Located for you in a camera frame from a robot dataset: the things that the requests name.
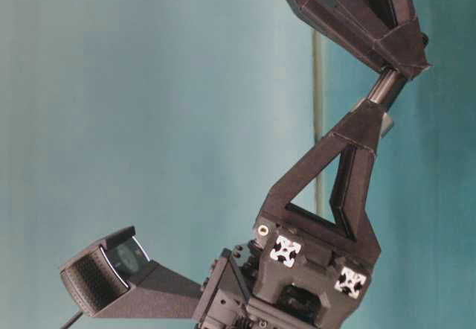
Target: metal rod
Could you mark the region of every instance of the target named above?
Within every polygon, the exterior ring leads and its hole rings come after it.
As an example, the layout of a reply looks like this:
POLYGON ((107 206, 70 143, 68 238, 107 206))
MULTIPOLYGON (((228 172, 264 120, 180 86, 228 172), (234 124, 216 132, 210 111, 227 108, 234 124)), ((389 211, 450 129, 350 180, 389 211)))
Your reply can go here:
POLYGON ((71 327, 75 322, 77 322, 79 318, 81 318, 82 314, 83 312, 81 310, 74 314, 73 317, 69 319, 66 324, 64 324, 60 329, 68 329, 69 327, 71 327))
POLYGON ((389 110, 407 82, 398 71, 388 68, 382 72, 367 99, 389 110))

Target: metal shaft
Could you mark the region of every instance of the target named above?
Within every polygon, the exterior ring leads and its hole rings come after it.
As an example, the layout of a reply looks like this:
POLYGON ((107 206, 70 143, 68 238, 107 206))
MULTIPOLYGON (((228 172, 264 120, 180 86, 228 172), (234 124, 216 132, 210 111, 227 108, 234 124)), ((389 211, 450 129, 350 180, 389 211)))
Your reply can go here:
POLYGON ((389 110, 407 82, 398 71, 388 68, 382 72, 367 99, 389 110))

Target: black cable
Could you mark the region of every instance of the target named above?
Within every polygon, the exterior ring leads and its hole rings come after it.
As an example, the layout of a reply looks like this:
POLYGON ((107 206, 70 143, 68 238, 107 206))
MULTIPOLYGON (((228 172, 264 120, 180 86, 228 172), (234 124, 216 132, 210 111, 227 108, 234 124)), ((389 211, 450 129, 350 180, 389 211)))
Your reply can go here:
POLYGON ((69 319, 60 329, 68 329, 71 327, 79 318, 81 318, 82 314, 83 312, 81 310, 74 314, 73 317, 69 319))

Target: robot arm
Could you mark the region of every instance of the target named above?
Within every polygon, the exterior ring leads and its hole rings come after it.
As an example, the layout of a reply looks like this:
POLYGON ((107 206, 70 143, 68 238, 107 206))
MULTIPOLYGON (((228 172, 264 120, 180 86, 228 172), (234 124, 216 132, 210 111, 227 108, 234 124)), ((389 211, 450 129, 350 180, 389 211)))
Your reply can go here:
POLYGON ((198 329, 339 329, 360 305, 380 255, 365 212, 377 147, 392 125, 389 108, 428 67, 428 39, 412 0, 287 1, 299 18, 377 71, 376 85, 271 188, 255 238, 224 249, 203 285, 151 261, 128 228, 61 268, 82 313, 192 318, 198 329), (337 157, 334 224, 292 200, 337 157))

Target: blue-green background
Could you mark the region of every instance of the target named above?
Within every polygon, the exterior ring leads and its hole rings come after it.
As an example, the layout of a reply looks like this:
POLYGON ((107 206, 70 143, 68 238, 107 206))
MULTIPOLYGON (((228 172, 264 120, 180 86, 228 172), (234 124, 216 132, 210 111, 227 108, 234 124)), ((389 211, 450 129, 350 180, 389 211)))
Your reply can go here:
MULTIPOLYGON (((415 0, 435 67, 392 110, 367 207, 383 254, 345 328, 475 323, 474 2, 415 0)), ((129 224, 201 281, 312 146, 311 30, 284 0, 0 0, 0 16, 0 328, 58 328, 76 307, 57 267, 129 224)), ((321 50, 327 130, 376 75, 321 50)))

